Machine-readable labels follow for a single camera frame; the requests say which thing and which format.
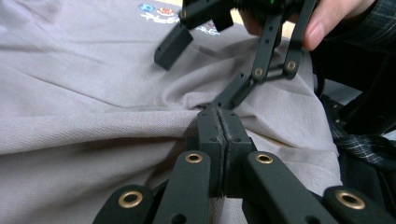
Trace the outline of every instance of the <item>brass rivet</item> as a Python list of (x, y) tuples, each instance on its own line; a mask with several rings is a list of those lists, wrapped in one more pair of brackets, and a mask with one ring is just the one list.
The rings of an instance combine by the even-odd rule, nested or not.
[(295, 61), (290, 61), (288, 63), (288, 70), (292, 71), (292, 70), (294, 70), (294, 68), (296, 68), (296, 62)]
[(274, 159), (272, 159), (272, 157), (267, 156), (265, 154), (259, 154), (256, 156), (256, 161), (263, 163), (263, 164), (269, 164), (269, 163), (273, 162)]
[(203, 157), (200, 154), (191, 153), (186, 156), (186, 161), (191, 163), (198, 163), (202, 161)]
[(350, 207), (352, 209), (361, 210), (366, 206), (366, 204), (360, 197), (352, 193), (349, 193), (345, 190), (338, 190), (335, 193), (335, 198), (341, 204), (345, 205), (346, 207)]
[[(134, 195), (136, 197), (135, 200), (128, 202), (126, 201), (126, 197)], [(128, 191), (123, 193), (119, 198), (119, 205), (123, 208), (133, 208), (138, 206), (143, 201), (143, 194), (139, 191)]]
[(184, 18), (186, 18), (187, 17), (187, 12), (186, 12), (186, 10), (182, 10), (181, 12), (180, 12), (180, 18), (181, 19), (184, 19)]
[(256, 70), (254, 70), (254, 76), (260, 77), (262, 76), (262, 68), (258, 67)]

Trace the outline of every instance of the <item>printed logo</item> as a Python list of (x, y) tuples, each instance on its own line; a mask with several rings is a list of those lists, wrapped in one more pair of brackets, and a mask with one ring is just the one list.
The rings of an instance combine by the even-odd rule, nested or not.
[[(155, 8), (150, 4), (140, 4), (139, 8), (145, 12), (144, 14), (140, 14), (140, 16), (145, 18), (147, 21), (154, 21), (162, 24), (173, 24), (180, 21), (178, 16), (175, 16), (175, 11), (170, 8)], [(202, 24), (196, 27), (195, 30), (201, 31), (207, 35), (220, 35), (216, 30), (216, 26), (213, 21)]]
[(206, 27), (204, 27), (203, 25), (198, 26), (197, 28), (195, 28), (195, 30), (202, 31), (207, 35), (220, 35), (220, 33), (216, 29), (206, 29)]
[(153, 20), (154, 22), (157, 23), (163, 23), (163, 24), (172, 24), (172, 23), (178, 23), (179, 18), (177, 17), (168, 17), (166, 19), (162, 19), (160, 18), (159, 15), (154, 16), (151, 13), (146, 12), (146, 14), (140, 14), (140, 16), (142, 16), (143, 18), (146, 18), (146, 20)]
[(160, 7), (160, 9), (157, 10), (157, 13), (163, 16), (175, 16), (175, 12), (172, 9), (169, 8), (163, 8)]
[(140, 7), (140, 9), (142, 9), (145, 12), (150, 12), (150, 11), (154, 10), (154, 7), (149, 4), (140, 4), (139, 7)]

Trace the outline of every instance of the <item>fingernail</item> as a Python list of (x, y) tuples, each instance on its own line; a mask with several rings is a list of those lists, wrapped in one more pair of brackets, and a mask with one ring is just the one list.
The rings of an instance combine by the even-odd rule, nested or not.
[(321, 23), (317, 23), (311, 30), (312, 31), (308, 31), (308, 42), (310, 47), (314, 49), (324, 38), (324, 28)]

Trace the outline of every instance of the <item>human hand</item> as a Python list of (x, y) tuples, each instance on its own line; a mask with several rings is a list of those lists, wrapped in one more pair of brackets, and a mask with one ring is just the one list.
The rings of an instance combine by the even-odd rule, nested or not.
[[(304, 47), (308, 50), (315, 49), (340, 21), (359, 21), (374, 2), (375, 0), (318, 0), (318, 6), (304, 33)], [(249, 12), (240, 11), (240, 14), (250, 34), (262, 33), (262, 27)]]

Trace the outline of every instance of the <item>gray cloth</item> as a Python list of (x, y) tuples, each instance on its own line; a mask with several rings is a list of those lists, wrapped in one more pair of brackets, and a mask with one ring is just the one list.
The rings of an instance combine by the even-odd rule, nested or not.
[[(154, 188), (169, 176), (196, 134), (198, 105), (250, 72), (258, 45), (242, 25), (218, 34), (209, 22), (164, 71), (153, 53), (177, 22), (169, 8), (179, 9), (151, 0), (0, 2), (0, 223), (92, 223), (115, 189)], [(259, 150), (322, 194), (341, 182), (313, 82), (305, 53), (295, 79), (257, 87), (235, 112)], [(217, 222), (245, 221), (239, 200), (215, 211)]]

